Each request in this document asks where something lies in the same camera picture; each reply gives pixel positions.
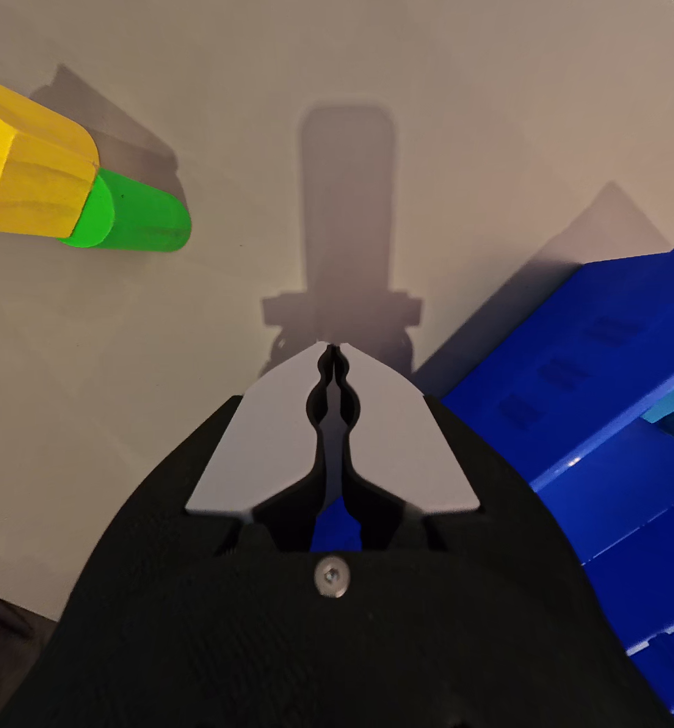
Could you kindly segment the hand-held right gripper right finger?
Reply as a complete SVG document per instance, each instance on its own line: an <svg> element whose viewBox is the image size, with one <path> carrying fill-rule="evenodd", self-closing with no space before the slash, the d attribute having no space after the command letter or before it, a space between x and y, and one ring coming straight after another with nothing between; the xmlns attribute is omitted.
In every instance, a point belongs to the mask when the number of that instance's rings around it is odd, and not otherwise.
<svg viewBox="0 0 674 728"><path fill-rule="evenodd" d="M350 344L333 350L346 424L342 495L364 551L385 551L405 520L475 513L480 500L426 398Z"/></svg>

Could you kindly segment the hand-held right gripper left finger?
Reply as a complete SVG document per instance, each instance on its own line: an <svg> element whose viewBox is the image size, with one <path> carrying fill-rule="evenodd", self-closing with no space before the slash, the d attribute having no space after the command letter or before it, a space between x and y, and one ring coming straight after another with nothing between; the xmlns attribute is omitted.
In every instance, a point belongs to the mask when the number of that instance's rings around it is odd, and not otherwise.
<svg viewBox="0 0 674 728"><path fill-rule="evenodd" d="M334 346L319 341L241 397L186 511L260 524L281 551L309 551L327 489L321 422Z"/></svg>

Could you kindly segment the blue plastic bin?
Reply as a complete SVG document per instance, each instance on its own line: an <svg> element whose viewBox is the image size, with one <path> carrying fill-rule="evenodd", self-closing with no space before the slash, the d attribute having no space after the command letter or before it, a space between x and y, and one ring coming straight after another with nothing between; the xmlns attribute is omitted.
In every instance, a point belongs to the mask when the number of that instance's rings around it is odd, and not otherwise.
<svg viewBox="0 0 674 728"><path fill-rule="evenodd" d="M525 477L674 715L674 249L577 269L442 402Z"/></svg>

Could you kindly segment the green cylinder block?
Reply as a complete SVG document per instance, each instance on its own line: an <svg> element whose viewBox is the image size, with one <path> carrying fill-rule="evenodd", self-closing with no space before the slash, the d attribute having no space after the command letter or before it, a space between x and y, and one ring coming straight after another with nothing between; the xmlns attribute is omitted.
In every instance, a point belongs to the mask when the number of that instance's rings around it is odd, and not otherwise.
<svg viewBox="0 0 674 728"><path fill-rule="evenodd" d="M189 240L191 217L175 196L101 168L73 232L73 248L174 252Z"/></svg>

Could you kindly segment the yellow arch block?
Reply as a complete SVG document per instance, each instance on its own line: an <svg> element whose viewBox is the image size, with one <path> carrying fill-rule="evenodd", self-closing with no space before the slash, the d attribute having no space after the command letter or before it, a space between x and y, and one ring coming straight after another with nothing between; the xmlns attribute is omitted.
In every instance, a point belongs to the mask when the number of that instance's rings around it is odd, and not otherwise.
<svg viewBox="0 0 674 728"><path fill-rule="evenodd" d="M99 167L83 126L0 85L0 232L68 238Z"/></svg>

